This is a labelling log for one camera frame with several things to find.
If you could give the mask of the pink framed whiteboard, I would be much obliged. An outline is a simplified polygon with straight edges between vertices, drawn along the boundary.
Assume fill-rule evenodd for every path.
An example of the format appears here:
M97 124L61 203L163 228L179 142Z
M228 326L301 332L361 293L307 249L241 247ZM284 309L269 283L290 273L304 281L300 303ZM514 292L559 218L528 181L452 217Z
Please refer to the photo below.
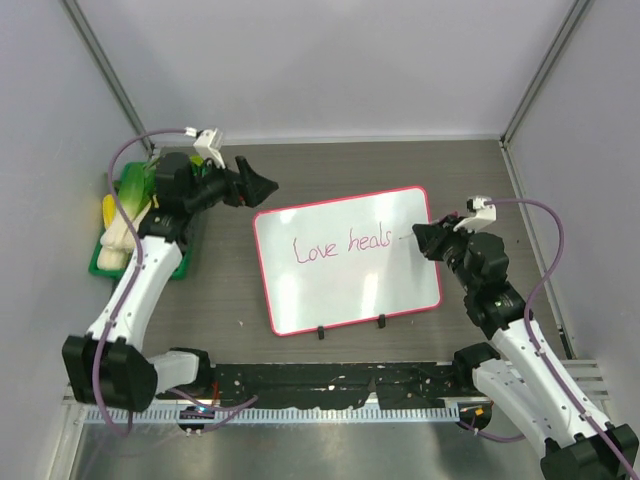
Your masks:
M415 237L398 240L430 219L419 186L257 213L253 231L273 333L438 308L438 266L422 256Z

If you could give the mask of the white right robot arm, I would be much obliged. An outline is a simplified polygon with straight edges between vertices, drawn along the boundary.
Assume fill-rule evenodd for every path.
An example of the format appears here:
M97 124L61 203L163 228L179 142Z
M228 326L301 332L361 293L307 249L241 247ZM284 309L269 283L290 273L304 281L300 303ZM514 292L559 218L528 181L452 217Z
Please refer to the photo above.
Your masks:
M486 337L455 353L455 389L492 400L534 448L546 479L637 478L635 432L614 424L549 348L508 280L503 240L465 222L449 215L412 227L420 253L456 277L466 313Z

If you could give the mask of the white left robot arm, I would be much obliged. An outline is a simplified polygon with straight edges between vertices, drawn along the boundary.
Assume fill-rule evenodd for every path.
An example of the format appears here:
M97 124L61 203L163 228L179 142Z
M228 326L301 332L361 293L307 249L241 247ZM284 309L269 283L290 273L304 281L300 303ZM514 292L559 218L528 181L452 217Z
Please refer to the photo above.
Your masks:
M190 398L205 397L213 385L207 352L174 347L147 358L143 340L161 293L190 248L193 222L218 203L255 208L279 185L256 173L243 156L235 169L206 160L194 164L185 153L160 157L154 169L152 207L112 297L82 336L70 335L62 357L75 399L84 404L132 412L179 387Z

